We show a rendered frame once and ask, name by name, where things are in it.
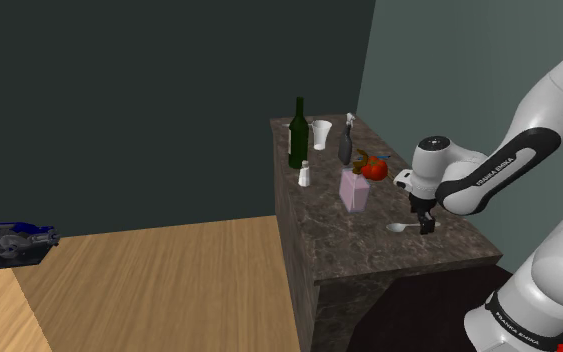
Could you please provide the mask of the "pink carton box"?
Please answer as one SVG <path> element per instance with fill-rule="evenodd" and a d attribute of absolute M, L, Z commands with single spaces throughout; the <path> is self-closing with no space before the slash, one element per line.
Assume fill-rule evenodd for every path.
<path fill-rule="evenodd" d="M 349 213 L 363 212 L 369 193 L 370 184 L 362 174 L 355 174 L 352 168 L 341 170 L 339 196 Z"/>

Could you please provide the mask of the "dark green wine bottle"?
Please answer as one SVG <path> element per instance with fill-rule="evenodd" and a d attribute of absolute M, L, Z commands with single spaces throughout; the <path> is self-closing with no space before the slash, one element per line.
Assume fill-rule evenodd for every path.
<path fill-rule="evenodd" d="M 288 163 L 293 169 L 300 169 L 308 154 L 309 124 L 304 116 L 304 98 L 296 98 L 295 116 L 289 124 Z"/>

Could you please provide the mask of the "grey spray bottle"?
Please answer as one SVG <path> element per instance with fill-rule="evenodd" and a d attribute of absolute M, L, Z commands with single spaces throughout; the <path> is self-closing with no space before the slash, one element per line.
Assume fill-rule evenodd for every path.
<path fill-rule="evenodd" d="M 346 114 L 345 127 L 340 135 L 338 146 L 338 159 L 343 165 L 348 165 L 351 161 L 353 143 L 351 138 L 351 130 L 354 124 L 355 115 L 352 113 Z"/>

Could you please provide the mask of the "blue and grey power saw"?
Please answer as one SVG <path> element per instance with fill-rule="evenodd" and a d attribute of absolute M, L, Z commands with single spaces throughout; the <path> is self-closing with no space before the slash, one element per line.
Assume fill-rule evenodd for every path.
<path fill-rule="evenodd" d="M 38 265 L 60 239 L 54 226 L 0 222 L 0 269 Z"/>

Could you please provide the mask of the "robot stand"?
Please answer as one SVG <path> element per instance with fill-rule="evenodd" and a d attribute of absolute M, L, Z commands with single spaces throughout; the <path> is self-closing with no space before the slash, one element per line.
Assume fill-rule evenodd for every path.
<path fill-rule="evenodd" d="M 476 352 L 464 316 L 510 277 L 492 265 L 397 279 L 358 323 L 347 352 Z"/>

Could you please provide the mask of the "brown curved object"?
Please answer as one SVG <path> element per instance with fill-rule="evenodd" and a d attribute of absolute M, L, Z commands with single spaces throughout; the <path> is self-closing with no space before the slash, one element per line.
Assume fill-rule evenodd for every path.
<path fill-rule="evenodd" d="M 361 155 L 361 159 L 353 163 L 353 173 L 357 175 L 365 174 L 370 168 L 370 156 L 362 149 L 358 149 L 357 152 Z"/>

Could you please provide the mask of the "white cup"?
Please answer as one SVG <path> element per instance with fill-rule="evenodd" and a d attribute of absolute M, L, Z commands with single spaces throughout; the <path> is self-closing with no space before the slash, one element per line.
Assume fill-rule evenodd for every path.
<path fill-rule="evenodd" d="M 328 120 L 315 120 L 311 124 L 313 131 L 313 147 L 317 151 L 322 151 L 326 148 L 326 140 L 332 123 Z"/>

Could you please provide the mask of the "red tomato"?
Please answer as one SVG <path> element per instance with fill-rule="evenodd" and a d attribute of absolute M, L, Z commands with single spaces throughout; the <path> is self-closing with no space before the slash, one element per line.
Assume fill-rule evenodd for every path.
<path fill-rule="evenodd" d="M 363 176 L 368 180 L 382 181 L 388 175 L 388 166 L 384 159 L 376 156 L 367 158 L 367 163 L 361 168 Z"/>

